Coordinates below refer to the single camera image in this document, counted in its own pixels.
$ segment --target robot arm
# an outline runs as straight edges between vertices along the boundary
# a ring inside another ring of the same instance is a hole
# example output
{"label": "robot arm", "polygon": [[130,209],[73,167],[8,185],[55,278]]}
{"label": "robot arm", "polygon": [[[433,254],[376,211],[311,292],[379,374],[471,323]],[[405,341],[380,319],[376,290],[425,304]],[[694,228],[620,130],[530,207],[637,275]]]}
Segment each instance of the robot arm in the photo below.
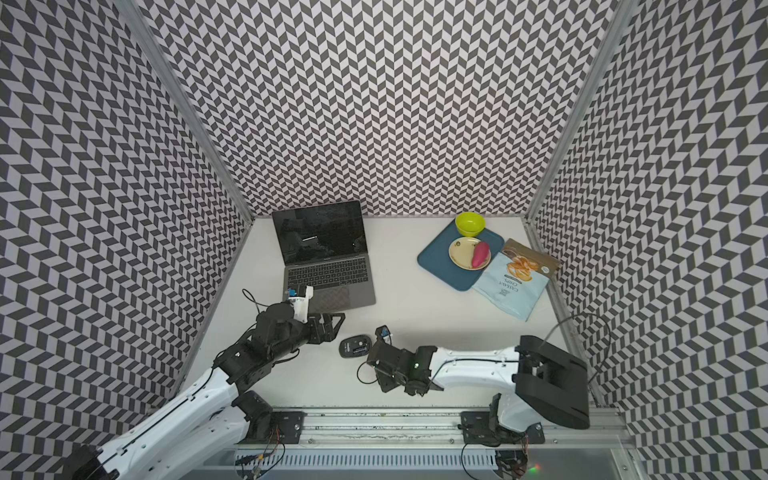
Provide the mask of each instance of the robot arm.
{"label": "robot arm", "polygon": [[586,363],[536,336],[522,336],[519,346],[488,352],[420,346],[411,353],[385,341],[386,326],[376,332],[366,363],[376,370],[383,392],[400,385],[409,395],[422,396],[453,386],[495,387],[502,395],[491,405],[491,430],[501,426],[522,433],[542,419],[571,429],[589,428]]}
{"label": "robot arm", "polygon": [[59,478],[171,480],[238,443],[248,432],[266,438],[272,407],[250,388],[272,371],[277,360],[300,346],[333,341],[343,321],[342,313],[294,319],[290,304],[269,306],[190,388],[99,449],[73,452]]}

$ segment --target black and white wall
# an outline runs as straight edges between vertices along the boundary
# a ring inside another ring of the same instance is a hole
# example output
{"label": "black and white wall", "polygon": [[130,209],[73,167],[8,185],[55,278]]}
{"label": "black and white wall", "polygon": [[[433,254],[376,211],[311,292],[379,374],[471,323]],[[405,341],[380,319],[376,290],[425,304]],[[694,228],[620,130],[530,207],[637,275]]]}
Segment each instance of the black and white wall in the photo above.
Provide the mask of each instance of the black and white wall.
{"label": "black and white wall", "polygon": [[244,227],[106,0],[3,0],[0,478],[172,393]]}
{"label": "black and white wall", "polygon": [[535,218],[652,478],[768,478],[766,18],[641,1]]}
{"label": "black and white wall", "polygon": [[257,216],[528,209],[617,0],[137,0]]}

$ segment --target green bowl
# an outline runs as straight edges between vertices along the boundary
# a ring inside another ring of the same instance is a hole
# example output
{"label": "green bowl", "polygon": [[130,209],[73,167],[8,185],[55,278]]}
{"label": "green bowl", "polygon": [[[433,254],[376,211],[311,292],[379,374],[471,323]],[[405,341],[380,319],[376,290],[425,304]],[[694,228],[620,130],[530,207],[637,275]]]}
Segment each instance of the green bowl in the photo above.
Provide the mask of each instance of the green bowl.
{"label": "green bowl", "polygon": [[477,237],[485,228],[485,218],[474,212],[464,212],[456,217],[456,229],[464,237]]}

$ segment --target laptop screen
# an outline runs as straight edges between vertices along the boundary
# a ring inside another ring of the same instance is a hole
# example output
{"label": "laptop screen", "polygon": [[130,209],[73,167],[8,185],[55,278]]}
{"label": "laptop screen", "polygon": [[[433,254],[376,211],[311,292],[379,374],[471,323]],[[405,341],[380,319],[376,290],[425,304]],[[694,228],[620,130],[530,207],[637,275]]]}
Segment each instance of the laptop screen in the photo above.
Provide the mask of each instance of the laptop screen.
{"label": "laptop screen", "polygon": [[357,200],[272,213],[286,265],[367,253]]}

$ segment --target blue tray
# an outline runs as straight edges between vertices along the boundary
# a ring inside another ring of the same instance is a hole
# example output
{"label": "blue tray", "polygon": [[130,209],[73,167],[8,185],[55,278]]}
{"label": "blue tray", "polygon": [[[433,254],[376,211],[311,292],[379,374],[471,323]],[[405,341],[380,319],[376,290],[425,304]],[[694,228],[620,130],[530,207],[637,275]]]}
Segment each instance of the blue tray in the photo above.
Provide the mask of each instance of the blue tray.
{"label": "blue tray", "polygon": [[[456,230],[456,224],[451,220],[451,223],[442,229],[442,232],[416,257],[416,262],[448,285],[460,292],[465,292],[472,288],[484,270],[464,270],[453,263],[448,255],[448,247],[451,242],[461,237],[462,235]],[[477,238],[484,240],[491,247],[491,260],[504,246],[504,239],[487,228],[480,232]]]}

